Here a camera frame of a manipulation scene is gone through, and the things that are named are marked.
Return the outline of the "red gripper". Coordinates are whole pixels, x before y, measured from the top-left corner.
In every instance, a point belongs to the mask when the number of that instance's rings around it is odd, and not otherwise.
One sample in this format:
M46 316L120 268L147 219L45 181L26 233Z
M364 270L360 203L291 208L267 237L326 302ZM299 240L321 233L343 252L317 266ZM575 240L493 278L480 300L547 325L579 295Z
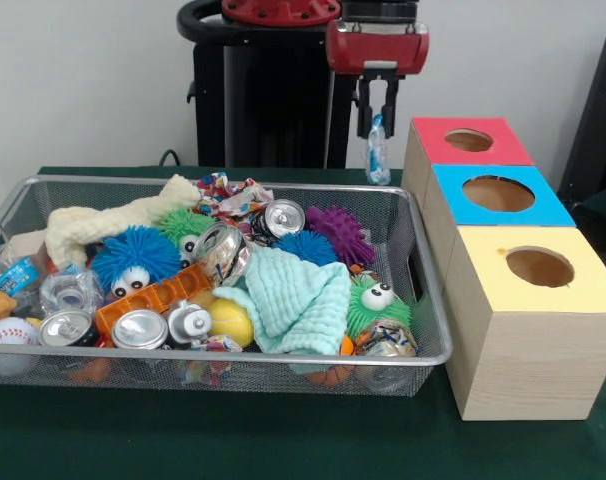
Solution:
M326 56L329 67L343 75L361 75L366 71L391 71L398 76L421 72L429 49L429 31L425 24L365 23L333 20L326 28ZM395 131L398 79L388 79L382 106L385 137ZM358 81L357 135L367 138L372 124L370 80Z

